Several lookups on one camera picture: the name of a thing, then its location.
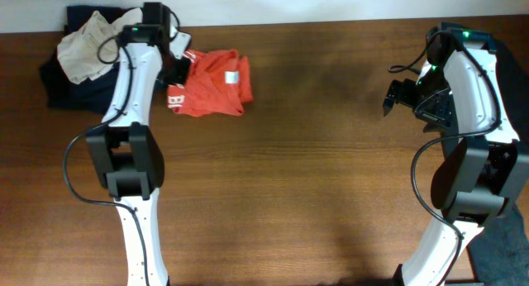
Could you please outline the orange red printed t-shirt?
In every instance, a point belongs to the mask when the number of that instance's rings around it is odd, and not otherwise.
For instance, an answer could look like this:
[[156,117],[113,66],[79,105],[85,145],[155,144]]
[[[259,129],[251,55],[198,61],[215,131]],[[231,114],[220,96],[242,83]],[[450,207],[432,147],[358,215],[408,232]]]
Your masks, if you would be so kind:
[[245,113],[243,105],[254,100],[246,56],[237,50],[188,50],[183,57],[191,66],[184,84],[168,86],[169,109],[191,117],[212,113],[239,117]]

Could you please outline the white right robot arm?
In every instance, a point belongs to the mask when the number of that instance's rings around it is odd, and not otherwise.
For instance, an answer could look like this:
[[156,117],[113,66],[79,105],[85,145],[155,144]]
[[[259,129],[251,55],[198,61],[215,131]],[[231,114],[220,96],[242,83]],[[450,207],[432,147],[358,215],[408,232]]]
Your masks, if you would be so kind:
[[396,285],[442,285],[461,251],[516,202],[528,178],[528,146],[515,126],[527,104],[493,36],[442,22],[430,29],[417,79],[393,81],[383,109],[412,109],[438,131],[444,161],[423,207],[431,223]]

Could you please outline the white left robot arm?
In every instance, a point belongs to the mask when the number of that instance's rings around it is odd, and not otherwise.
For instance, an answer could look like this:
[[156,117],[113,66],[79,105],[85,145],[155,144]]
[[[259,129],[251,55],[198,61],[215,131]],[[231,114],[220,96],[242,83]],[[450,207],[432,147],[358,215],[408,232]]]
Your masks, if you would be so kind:
[[127,286],[170,283],[158,225],[164,157],[150,130],[156,80],[185,79],[183,57],[190,36],[178,30],[173,12],[147,2],[141,21],[117,35],[119,71],[102,126],[88,133],[88,152],[100,184],[118,212],[126,250]]

